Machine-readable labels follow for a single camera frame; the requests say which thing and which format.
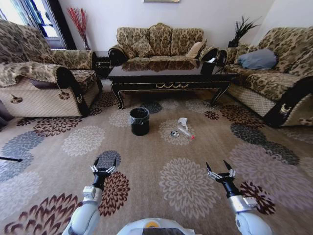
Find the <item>white wall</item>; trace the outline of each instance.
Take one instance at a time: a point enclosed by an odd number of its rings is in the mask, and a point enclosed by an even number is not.
[[[242,15],[262,23],[274,0],[181,0],[180,3],[143,3],[142,0],[59,0],[78,48],[80,36],[67,15],[67,7],[82,7],[89,21],[87,37],[92,50],[108,50],[116,44],[121,26],[150,27],[158,22],[172,27],[204,29],[208,44],[225,47],[235,34],[235,22]],[[258,29],[242,41],[250,43]]]
[[[313,0],[275,0],[252,43],[257,45],[274,27],[313,25]]]

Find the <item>trash can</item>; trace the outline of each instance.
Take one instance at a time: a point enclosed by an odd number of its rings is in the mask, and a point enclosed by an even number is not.
[[[144,136],[149,132],[149,110],[143,107],[135,108],[130,112],[132,132],[137,136]]]

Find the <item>floral carpet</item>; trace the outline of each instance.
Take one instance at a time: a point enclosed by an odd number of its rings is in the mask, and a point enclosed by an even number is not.
[[[205,162],[237,171],[235,184],[254,196],[255,211],[275,234],[312,234],[313,129],[273,129],[249,109],[212,92],[125,93],[118,110],[102,93],[89,117],[16,118],[0,132],[0,234],[59,235],[82,190],[93,182],[90,165],[117,172],[105,180],[98,235],[115,235],[147,217],[177,221],[203,235],[238,235],[223,186],[207,176]],[[150,110],[150,132],[131,133],[129,112]],[[190,140],[170,135],[188,118]]]

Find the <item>leopard print sofa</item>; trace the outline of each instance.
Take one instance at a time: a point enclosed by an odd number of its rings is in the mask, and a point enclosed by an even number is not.
[[[238,64],[240,55],[264,48],[277,57],[271,70],[249,70]],[[313,116],[309,102],[313,93],[313,26],[273,28],[257,46],[221,48],[219,55],[225,56],[225,71],[239,74],[229,93],[261,115],[268,125],[301,125]]]

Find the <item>beige pillow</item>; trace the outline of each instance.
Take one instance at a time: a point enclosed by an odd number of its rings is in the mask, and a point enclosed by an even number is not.
[[[155,53],[146,38],[142,38],[133,44],[132,49],[139,57],[151,57]]]
[[[205,44],[206,41],[197,42],[195,43],[186,54],[186,57],[195,59],[199,55],[199,51],[202,46]]]

